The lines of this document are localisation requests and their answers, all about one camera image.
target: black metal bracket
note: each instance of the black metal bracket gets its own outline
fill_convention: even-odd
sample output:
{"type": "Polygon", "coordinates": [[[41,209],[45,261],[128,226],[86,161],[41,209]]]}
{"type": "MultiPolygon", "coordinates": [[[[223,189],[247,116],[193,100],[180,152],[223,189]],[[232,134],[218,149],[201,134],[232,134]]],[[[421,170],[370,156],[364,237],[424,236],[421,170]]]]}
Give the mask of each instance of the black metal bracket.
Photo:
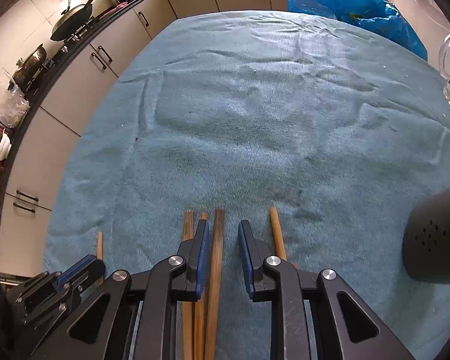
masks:
{"type": "Polygon", "coordinates": [[[136,322],[134,359],[174,359],[176,302],[196,302],[202,296],[209,233],[207,221],[200,220],[195,237],[183,241],[176,255],[150,271],[115,271],[60,323],[31,359],[128,359],[136,322]]]}
{"type": "Polygon", "coordinates": [[[310,338],[303,301],[310,301],[319,360],[413,360],[385,323],[332,269],[302,271],[273,256],[255,239],[247,220],[238,240],[247,292],[271,302],[271,360],[309,360],[310,338]]]}

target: frying pan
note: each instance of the frying pan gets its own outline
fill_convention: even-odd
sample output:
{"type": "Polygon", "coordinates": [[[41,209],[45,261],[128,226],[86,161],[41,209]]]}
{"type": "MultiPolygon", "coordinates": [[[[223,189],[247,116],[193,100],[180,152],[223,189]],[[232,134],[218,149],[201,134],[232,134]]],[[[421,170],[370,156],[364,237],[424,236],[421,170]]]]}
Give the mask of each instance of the frying pan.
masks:
{"type": "Polygon", "coordinates": [[[80,4],[70,9],[70,1],[68,0],[68,8],[62,12],[62,17],[53,26],[51,40],[59,42],[70,37],[75,31],[83,26],[92,15],[92,1],[88,0],[86,4],[80,4]]]}

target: wooden chopstick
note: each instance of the wooden chopstick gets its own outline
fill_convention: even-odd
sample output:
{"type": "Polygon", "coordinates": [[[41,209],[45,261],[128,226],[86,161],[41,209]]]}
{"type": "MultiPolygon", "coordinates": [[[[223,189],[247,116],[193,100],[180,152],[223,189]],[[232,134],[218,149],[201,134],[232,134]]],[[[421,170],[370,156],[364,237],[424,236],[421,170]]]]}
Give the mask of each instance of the wooden chopstick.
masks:
{"type": "Polygon", "coordinates": [[[216,209],[214,216],[214,240],[211,247],[210,282],[205,337],[205,360],[214,360],[217,336],[220,279],[222,274],[223,230],[225,211],[216,209]]]}
{"type": "MultiPolygon", "coordinates": [[[[186,210],[183,215],[182,239],[193,238],[193,211],[186,210]]],[[[193,318],[192,303],[182,302],[182,357],[193,360],[193,318]]]]}
{"type": "MultiPolygon", "coordinates": [[[[208,214],[202,212],[200,214],[200,219],[208,219],[208,214]]],[[[205,288],[202,292],[202,297],[198,302],[194,304],[195,315],[194,315],[194,325],[193,325],[193,359],[203,360],[203,352],[205,350],[204,344],[204,328],[205,328],[205,288]]]]}
{"type": "Polygon", "coordinates": [[[271,232],[274,235],[275,253],[277,253],[277,257],[286,260],[287,255],[285,253],[284,238],[282,235],[282,228],[280,226],[280,221],[278,220],[277,209],[274,206],[272,206],[270,207],[268,212],[270,213],[271,232]]]}
{"type": "MultiPolygon", "coordinates": [[[[104,234],[99,231],[97,234],[97,249],[96,249],[96,257],[99,260],[104,259],[104,234]]],[[[104,282],[104,278],[100,277],[97,280],[98,285],[101,285],[104,282]]]]}

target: white wall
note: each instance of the white wall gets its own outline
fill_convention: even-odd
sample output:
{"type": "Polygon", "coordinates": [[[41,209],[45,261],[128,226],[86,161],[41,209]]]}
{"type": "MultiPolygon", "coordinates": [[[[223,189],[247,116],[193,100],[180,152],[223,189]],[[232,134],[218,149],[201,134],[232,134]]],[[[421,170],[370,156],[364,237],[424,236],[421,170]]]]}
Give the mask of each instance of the white wall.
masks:
{"type": "MultiPolygon", "coordinates": [[[[87,0],[72,0],[72,7],[87,0]]],[[[52,29],[67,0],[20,0],[0,18],[0,73],[12,75],[19,58],[28,57],[41,43],[49,57],[62,46],[50,40],[52,29]]],[[[93,15],[110,7],[109,0],[94,0],[93,15]]]]}
{"type": "MultiPolygon", "coordinates": [[[[427,49],[428,63],[438,69],[438,53],[450,23],[433,0],[389,0],[405,17],[427,49]]],[[[450,52],[445,68],[450,72],[450,52]]]]}

